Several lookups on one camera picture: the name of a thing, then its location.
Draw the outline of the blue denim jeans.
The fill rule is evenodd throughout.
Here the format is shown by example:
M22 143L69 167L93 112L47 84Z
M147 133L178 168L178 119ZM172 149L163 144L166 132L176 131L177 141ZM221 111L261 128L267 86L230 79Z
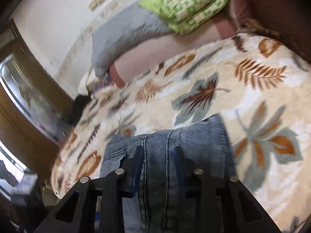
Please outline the blue denim jeans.
M180 146L187 159L207 168L219 179L235 175L232 147L219 114L190 126L135 137L115 135L104 152L100 175L105 177L144 149L140 188L134 198L123 199L125 232L192 232L195 202L179 201L173 151Z

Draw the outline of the wooden glass panel door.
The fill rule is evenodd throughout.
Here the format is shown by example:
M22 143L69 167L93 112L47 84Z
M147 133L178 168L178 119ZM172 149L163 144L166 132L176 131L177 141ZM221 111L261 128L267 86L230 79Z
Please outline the wooden glass panel door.
M47 74L22 39L13 19L1 26L1 193L25 174L47 183L60 146L71 131L73 100Z

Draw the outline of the black cloth at sofa edge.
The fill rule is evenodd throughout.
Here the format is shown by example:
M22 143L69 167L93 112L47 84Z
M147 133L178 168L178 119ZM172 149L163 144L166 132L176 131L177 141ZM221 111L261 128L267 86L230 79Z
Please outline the black cloth at sofa edge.
M91 101L90 95L78 95L74 102L73 102L73 107L71 110L71 113L69 115L68 123L72 125L73 127L76 126L76 124L79 122L83 110L87 106L87 104Z

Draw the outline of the leaf pattern beige blanket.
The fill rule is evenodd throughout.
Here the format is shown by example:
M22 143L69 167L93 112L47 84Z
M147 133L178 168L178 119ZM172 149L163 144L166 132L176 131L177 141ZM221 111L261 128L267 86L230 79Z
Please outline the leaf pattern beige blanket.
M310 62L281 42L242 33L179 54L91 95L59 151L51 185L63 198L98 178L115 135L176 129L219 114L237 175L282 231L310 216Z

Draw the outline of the cream cushion behind pillow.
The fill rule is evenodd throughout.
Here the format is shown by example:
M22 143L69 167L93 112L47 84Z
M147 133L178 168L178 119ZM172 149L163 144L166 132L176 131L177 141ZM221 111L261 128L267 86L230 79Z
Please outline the cream cushion behind pillow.
M100 90L102 83L102 78L97 77L95 72L87 72L81 79L78 85L78 94L79 95L91 95L95 94Z

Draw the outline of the grey quilted pillow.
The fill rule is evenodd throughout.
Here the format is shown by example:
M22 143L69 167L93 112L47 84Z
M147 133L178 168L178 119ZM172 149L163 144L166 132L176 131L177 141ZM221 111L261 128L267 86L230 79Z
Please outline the grey quilted pillow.
M151 38L172 30L159 16L139 5L127 6L92 33L91 63L97 77L102 77L123 54Z

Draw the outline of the green patterned folded quilt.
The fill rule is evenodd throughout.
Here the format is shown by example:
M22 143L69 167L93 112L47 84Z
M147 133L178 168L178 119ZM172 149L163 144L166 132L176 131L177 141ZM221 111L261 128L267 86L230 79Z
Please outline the green patterned folded quilt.
M139 5L156 14L178 34L188 34L218 14L229 0L142 0Z

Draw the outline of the brown sofa with pink cover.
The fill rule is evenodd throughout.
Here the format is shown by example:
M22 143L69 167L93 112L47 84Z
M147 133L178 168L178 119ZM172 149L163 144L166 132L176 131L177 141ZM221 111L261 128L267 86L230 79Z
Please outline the brown sofa with pink cover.
M124 53L110 66L116 86L148 68L162 68L180 53L210 42L233 37L245 28L258 35L275 37L301 58L310 62L310 0L230 0L227 7L187 35L169 34L149 39Z

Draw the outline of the beige wall switch plate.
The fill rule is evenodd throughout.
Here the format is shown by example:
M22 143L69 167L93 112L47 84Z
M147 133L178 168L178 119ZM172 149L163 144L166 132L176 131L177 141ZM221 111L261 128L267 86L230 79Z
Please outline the beige wall switch plate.
M98 6L103 4L106 0L93 0L91 3L89 3L89 10L93 11L95 10Z

